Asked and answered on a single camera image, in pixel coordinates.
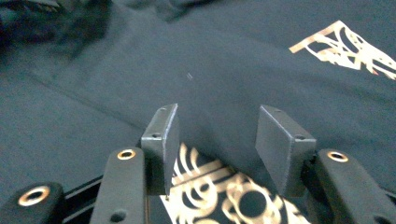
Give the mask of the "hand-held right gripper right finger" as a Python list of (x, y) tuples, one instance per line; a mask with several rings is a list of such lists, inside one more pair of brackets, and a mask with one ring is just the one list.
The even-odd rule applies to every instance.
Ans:
[(301, 172), (304, 162), (313, 157), (316, 145), (317, 139), (286, 112), (260, 106), (255, 148), (280, 195), (304, 195)]

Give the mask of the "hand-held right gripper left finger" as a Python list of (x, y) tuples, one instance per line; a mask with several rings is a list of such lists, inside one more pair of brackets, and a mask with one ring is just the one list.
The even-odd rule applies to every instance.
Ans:
[(141, 136), (148, 195), (169, 195), (180, 148), (178, 104), (160, 107)]

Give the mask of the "black long-sleeved printed shirt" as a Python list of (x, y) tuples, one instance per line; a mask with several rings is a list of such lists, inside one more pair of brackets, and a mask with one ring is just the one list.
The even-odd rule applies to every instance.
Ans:
[(396, 193), (396, 0), (205, 0), (166, 21), (148, 1), (68, 15), (0, 9), (0, 205), (74, 189), (178, 104), (180, 139), (256, 183), (261, 105)]

